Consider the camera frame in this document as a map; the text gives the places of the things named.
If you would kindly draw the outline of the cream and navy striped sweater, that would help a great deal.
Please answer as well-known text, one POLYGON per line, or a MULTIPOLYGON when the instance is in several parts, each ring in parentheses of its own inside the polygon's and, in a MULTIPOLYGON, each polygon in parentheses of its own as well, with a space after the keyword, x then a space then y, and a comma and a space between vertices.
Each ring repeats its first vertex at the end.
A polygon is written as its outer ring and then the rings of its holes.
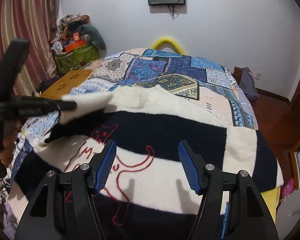
POLYGON ((225 172, 246 170, 262 192, 283 183, 282 172, 257 130, 227 125, 185 98, 156 86, 117 87, 81 94, 93 108, 40 118, 39 141, 14 162, 8 203, 17 220, 47 171, 71 172, 116 142, 116 158, 94 203, 107 239, 187 239, 201 196, 191 190, 178 156, 186 140, 225 172))

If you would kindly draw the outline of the green patterned storage box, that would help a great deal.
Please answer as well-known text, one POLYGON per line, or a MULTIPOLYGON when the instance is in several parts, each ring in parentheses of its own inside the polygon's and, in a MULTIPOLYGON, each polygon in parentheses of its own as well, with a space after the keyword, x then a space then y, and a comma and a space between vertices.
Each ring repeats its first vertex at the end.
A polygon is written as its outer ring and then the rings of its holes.
POLYGON ((79 70, 89 62, 99 58, 98 49, 89 44, 63 55, 55 55, 57 74, 64 75, 72 70, 79 70))

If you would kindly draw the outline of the yellow orange fleece blanket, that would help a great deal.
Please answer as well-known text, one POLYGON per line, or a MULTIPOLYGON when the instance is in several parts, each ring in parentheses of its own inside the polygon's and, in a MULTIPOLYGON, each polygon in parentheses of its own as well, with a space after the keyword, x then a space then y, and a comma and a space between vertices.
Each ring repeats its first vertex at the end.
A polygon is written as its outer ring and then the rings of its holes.
POLYGON ((281 187, 276 187, 275 189, 261 193, 274 222, 276 222, 276 209, 280 200, 280 192, 281 187))

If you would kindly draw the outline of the orange box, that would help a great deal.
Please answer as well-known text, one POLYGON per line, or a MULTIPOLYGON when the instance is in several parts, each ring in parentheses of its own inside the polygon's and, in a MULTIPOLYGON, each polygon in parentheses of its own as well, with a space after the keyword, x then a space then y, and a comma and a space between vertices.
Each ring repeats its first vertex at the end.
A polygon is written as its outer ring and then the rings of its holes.
POLYGON ((87 43, 85 40, 80 40, 80 41, 77 41, 77 42, 72 42, 70 44, 68 44, 66 47, 65 47, 65 52, 66 53, 69 53, 75 49, 78 49, 82 46, 85 46, 87 43))

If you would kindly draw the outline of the striped pink curtain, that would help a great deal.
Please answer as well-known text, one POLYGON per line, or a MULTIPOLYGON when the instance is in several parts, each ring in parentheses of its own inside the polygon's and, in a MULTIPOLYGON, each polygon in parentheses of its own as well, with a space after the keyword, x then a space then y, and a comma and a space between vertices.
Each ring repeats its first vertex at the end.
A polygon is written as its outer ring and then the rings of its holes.
POLYGON ((59 0, 0 0, 0 61, 15 39, 26 39, 30 50, 14 85, 17 95, 31 95, 56 73, 50 43, 57 31, 59 0))

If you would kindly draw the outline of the blue patchwork bedspread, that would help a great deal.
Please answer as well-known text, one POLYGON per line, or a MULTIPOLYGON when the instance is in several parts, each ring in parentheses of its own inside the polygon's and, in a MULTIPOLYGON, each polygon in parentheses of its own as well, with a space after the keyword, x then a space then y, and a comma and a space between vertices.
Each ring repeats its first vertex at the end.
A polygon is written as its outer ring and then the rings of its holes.
MULTIPOLYGON (((201 57, 190 57, 152 49, 134 49, 113 55, 94 69, 89 79, 74 87, 63 99, 81 94, 110 93, 117 87, 152 88, 159 86, 173 95, 185 98, 207 110, 227 125, 254 129, 248 114, 234 93, 235 80, 229 71, 201 57)), ((60 116, 46 117, 49 125, 60 116)), ((40 118, 26 123, 25 145, 36 146, 40 133, 40 118)))

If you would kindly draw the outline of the pink clog shoe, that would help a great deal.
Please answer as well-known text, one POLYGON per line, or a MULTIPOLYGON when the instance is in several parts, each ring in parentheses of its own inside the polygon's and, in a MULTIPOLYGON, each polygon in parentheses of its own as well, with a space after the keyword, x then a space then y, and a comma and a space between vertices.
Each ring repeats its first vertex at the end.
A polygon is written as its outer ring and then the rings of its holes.
POLYGON ((283 187, 281 198, 285 198, 294 191, 294 178, 290 178, 288 183, 283 187))

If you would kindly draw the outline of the white panel board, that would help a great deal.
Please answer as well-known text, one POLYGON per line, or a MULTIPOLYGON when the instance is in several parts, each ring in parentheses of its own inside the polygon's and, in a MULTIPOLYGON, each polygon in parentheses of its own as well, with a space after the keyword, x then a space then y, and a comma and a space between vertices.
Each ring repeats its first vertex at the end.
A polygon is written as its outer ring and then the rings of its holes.
POLYGON ((284 198, 276 214, 279 239, 285 239, 300 219, 300 189, 284 198))

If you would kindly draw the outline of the grey blue backpack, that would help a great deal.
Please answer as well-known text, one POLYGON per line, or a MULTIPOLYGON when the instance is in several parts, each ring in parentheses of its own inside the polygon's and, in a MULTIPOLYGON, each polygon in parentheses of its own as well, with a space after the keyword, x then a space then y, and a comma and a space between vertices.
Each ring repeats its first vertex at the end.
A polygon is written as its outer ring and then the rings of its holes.
POLYGON ((251 70, 248 67, 242 68, 242 76, 239 83, 239 86, 246 98, 250 102, 255 102, 260 96, 255 87, 254 77, 251 70))

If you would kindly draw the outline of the dark green plush toy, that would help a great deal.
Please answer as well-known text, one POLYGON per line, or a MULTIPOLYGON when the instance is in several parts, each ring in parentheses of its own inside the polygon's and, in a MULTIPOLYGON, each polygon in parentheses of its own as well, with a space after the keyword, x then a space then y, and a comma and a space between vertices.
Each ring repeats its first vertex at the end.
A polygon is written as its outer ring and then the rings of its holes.
POLYGON ((100 50, 106 50, 106 44, 99 31, 94 26, 83 24, 77 28, 77 31, 82 35, 87 35, 88 43, 92 43, 96 48, 100 50))

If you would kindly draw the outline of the yellow foam headboard arch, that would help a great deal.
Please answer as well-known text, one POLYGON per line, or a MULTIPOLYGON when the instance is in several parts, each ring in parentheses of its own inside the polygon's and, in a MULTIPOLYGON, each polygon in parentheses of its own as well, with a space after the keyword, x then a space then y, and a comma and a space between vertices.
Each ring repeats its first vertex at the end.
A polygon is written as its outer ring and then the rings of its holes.
POLYGON ((161 37, 158 40, 156 40, 153 43, 153 45, 151 46, 151 48, 154 50, 158 50, 159 48, 161 48, 164 45, 169 45, 170 47, 172 47, 177 54, 186 55, 185 50, 183 50, 183 48, 180 46, 180 44, 176 40, 174 40, 173 38, 170 38, 170 37, 166 37, 166 36, 161 37))

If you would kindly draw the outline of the wooden bed post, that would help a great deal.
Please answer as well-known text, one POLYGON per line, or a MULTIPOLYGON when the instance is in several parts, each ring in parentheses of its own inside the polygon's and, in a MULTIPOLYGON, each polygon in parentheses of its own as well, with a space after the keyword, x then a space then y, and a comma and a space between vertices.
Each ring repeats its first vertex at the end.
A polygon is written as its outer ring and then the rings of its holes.
POLYGON ((243 75, 243 68, 240 67, 234 67, 234 71, 232 73, 234 79, 236 80, 237 84, 240 84, 240 81, 242 79, 242 75, 243 75))

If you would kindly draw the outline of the wall power socket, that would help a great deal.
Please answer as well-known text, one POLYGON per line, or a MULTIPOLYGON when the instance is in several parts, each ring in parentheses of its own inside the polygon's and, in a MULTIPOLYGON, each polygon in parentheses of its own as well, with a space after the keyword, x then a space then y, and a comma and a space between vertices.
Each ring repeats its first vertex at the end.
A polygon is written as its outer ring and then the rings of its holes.
POLYGON ((259 80, 260 78, 261 78, 261 74, 260 73, 256 73, 255 79, 259 80))

